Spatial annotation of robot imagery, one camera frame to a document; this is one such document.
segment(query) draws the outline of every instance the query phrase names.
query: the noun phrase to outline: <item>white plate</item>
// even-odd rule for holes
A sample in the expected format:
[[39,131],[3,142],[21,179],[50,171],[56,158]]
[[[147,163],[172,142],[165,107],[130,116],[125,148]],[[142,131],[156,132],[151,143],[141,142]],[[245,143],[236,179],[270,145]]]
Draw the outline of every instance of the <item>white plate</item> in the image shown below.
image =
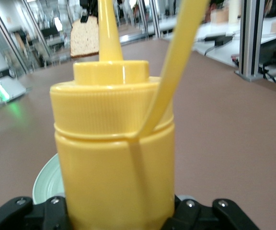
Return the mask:
[[58,154],[52,157],[38,174],[33,187],[34,204],[41,204],[53,196],[65,196]]

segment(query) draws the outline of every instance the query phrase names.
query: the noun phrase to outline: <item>screw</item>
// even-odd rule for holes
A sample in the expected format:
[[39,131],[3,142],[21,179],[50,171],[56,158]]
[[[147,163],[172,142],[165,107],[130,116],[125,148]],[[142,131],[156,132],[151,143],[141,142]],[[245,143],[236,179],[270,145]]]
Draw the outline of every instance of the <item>screw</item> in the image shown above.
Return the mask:
[[22,204],[24,204],[26,202],[26,200],[24,199],[24,198],[21,198],[20,200],[18,200],[17,202],[16,202],[16,204],[17,205],[22,205]]
[[219,205],[221,205],[222,207],[227,207],[227,206],[229,206],[229,204],[228,204],[225,200],[220,200],[218,203],[219,203]]
[[57,197],[54,197],[52,200],[51,200],[51,203],[54,205],[54,204],[57,204],[59,202],[59,199]]
[[196,206],[196,204],[194,203],[193,200],[187,200],[186,204],[187,204],[189,207],[194,207],[194,206]]

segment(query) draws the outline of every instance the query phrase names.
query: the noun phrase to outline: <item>green light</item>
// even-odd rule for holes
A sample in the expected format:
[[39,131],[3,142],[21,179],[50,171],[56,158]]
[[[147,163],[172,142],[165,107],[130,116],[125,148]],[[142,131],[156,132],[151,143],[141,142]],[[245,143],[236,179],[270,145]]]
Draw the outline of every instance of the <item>green light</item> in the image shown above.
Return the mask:
[[8,107],[11,110],[11,113],[14,115],[15,118],[22,120],[23,119],[23,115],[22,112],[20,110],[20,107],[17,103],[10,103],[8,105]]
[[9,101],[10,99],[9,94],[6,92],[6,90],[2,87],[1,84],[0,84],[0,98],[2,98],[4,102]]

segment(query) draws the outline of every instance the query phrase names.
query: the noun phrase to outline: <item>metal frame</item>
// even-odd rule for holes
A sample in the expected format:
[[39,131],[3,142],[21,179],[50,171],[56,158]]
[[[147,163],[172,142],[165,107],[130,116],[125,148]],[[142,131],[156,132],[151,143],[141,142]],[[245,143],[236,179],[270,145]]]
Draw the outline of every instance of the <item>metal frame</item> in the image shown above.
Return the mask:
[[156,37],[161,37],[161,29],[159,27],[159,18],[158,18],[158,14],[156,11],[156,4],[155,4],[155,0],[149,0],[149,6],[151,8],[151,12],[152,12],[152,19],[153,19],[153,26],[154,26],[154,33]]
[[148,22],[146,18],[146,5],[144,3],[144,0],[138,0],[138,6],[139,6],[139,14],[143,23],[144,32],[148,33]]
[[24,70],[25,74],[29,73],[29,69],[26,65],[26,63],[24,62],[23,58],[21,57],[21,54],[18,51],[17,46],[15,45],[15,43],[13,42],[11,35],[9,34],[5,24],[3,23],[2,19],[0,18],[0,31],[3,35],[3,37],[6,40],[6,43],[9,45],[9,47],[11,48],[11,50],[13,51],[13,53],[15,54],[16,58],[18,59],[20,65],[22,66],[22,69]]
[[23,2],[23,4],[25,5],[25,7],[27,8],[28,15],[29,15],[29,16],[31,17],[31,19],[32,19],[32,22],[33,22],[33,24],[34,24],[34,28],[36,29],[36,31],[37,31],[37,33],[38,33],[38,38],[39,38],[40,42],[43,44],[43,46],[44,46],[44,48],[45,48],[45,50],[46,50],[46,52],[47,52],[47,55],[48,55],[49,57],[51,57],[50,49],[49,49],[49,47],[48,47],[48,45],[47,45],[47,43],[46,43],[46,40],[45,40],[45,38],[44,38],[44,36],[43,36],[41,30],[40,30],[39,25],[37,24],[37,21],[36,21],[36,19],[35,19],[35,17],[34,17],[34,14],[33,14],[33,12],[32,12],[31,7],[29,6],[29,4],[28,4],[28,2],[27,2],[26,0],[22,0],[22,2]]
[[72,24],[73,24],[73,15],[72,15],[71,10],[70,10],[69,0],[67,0],[67,11],[68,11],[69,21],[70,21],[70,24],[72,26]]
[[129,19],[130,19],[130,23],[131,25],[134,27],[135,23],[134,23],[134,17],[133,17],[133,13],[132,10],[130,8],[130,4],[128,0],[125,0],[123,2],[123,9],[125,8],[126,12],[128,13]]
[[265,0],[242,0],[239,70],[247,81],[263,78],[258,73]]
[[124,35],[119,38],[120,44],[123,46],[138,40],[147,39],[149,35],[147,33]]

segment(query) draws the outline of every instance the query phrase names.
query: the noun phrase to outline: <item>black cable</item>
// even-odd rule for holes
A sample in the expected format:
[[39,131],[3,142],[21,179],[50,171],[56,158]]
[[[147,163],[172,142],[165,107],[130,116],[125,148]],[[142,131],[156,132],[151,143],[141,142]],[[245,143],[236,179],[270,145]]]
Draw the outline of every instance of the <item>black cable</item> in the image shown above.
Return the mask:
[[262,71],[263,78],[266,79],[266,80],[268,80],[268,78],[267,78],[267,76],[266,76],[266,74],[267,74],[267,75],[273,80],[273,82],[276,84],[276,80],[275,80],[274,76],[272,76],[272,75],[269,73],[269,71],[265,69],[266,66],[269,66],[269,65],[270,65],[269,62],[263,64],[263,71]]
[[239,61],[237,59],[232,59],[232,62],[237,66],[239,67]]
[[214,50],[215,48],[217,48],[217,46],[212,46],[211,48],[208,48],[205,53],[204,53],[204,56],[206,56],[206,54],[209,52],[209,51],[212,51]]

